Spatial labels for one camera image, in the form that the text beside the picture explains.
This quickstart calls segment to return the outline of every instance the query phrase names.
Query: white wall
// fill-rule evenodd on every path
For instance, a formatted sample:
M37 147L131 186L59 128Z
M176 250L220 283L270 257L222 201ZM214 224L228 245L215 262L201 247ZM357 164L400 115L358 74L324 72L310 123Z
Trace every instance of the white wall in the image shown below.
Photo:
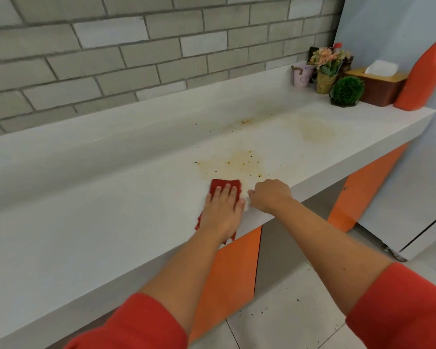
M346 0L336 41L355 56L409 71L436 41L436 0ZM436 109L436 91L427 106ZM436 219L436 117L411 144L360 224L399 252Z

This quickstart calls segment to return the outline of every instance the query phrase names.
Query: red bottle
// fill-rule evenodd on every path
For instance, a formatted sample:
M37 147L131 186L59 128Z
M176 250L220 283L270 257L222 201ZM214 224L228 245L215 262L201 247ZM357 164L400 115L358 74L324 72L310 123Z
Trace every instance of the red bottle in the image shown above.
M436 43L414 64L394 106L407 111L419 110L425 106L435 88Z

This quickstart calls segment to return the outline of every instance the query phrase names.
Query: red cleaning cloth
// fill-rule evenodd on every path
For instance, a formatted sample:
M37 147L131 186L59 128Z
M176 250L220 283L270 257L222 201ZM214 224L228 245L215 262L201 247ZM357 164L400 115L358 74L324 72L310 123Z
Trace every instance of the red cleaning cloth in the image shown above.
M231 188L233 188L234 186L238 189L238 193L236 194L236 203L238 203L240 195L241 195L241 181L240 180L219 180L219 179L213 179L211 181L210 184L210 193L213 196L213 194L215 193L215 190L217 189L218 186L221 186L221 188L224 188L226 184L230 184ZM200 219L202 218L202 213L198 216L197 218L197 225L195 226L195 230L198 230L198 228L200 227ZM233 237L231 238L231 240L236 240L236 233L233 234Z

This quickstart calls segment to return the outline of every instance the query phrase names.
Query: wooden tissue box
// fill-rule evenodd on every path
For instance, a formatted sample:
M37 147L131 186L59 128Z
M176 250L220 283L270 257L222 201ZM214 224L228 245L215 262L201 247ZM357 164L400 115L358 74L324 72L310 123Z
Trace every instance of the wooden tissue box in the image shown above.
M345 76L356 76L365 82L365 93L360 101L376 106L393 104L405 85L408 74L397 72L394 76L384 77L364 73L367 68L350 70Z

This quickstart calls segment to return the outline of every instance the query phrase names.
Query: red sleeve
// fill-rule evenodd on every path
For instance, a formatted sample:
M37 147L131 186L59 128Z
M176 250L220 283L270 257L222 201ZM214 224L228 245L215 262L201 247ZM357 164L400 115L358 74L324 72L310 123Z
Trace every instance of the red sleeve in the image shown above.
M436 349L436 286L393 263L360 298L346 323L369 349Z
M136 293L104 326L83 333L65 349L186 349L187 335L162 304Z

